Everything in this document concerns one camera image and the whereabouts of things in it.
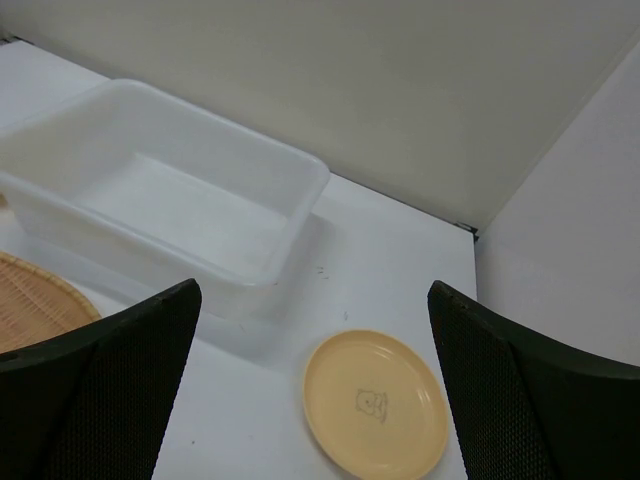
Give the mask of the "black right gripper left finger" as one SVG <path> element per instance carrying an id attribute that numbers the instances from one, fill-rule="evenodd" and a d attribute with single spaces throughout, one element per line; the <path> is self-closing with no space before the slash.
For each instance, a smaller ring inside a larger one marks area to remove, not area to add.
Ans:
<path id="1" fill-rule="evenodd" d="M 151 478 L 201 303 L 188 279 L 2 354 L 2 478 Z"/>

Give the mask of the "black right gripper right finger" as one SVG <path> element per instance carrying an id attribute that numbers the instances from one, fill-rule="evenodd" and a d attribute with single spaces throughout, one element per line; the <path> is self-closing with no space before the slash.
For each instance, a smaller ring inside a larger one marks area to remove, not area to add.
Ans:
<path id="1" fill-rule="evenodd" d="M 442 281 L 427 306 L 468 478 L 638 478 L 638 367 L 542 335 Z"/>

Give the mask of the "woven bamboo tray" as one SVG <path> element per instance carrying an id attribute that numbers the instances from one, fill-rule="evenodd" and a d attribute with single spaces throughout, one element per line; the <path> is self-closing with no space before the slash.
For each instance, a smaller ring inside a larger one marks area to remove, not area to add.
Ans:
<path id="1" fill-rule="evenodd" d="M 1 352 L 28 347 L 101 318 L 89 299 L 61 277 L 1 254 Z"/>

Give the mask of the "yellow bear plate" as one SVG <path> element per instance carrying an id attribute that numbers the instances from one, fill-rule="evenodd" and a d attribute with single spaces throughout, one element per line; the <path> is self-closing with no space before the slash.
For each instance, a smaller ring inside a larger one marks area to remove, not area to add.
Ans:
<path id="1" fill-rule="evenodd" d="M 448 443 L 436 376 L 411 348 L 380 332 L 323 340 L 305 368 L 302 404 L 322 451 L 361 479 L 419 479 Z"/>

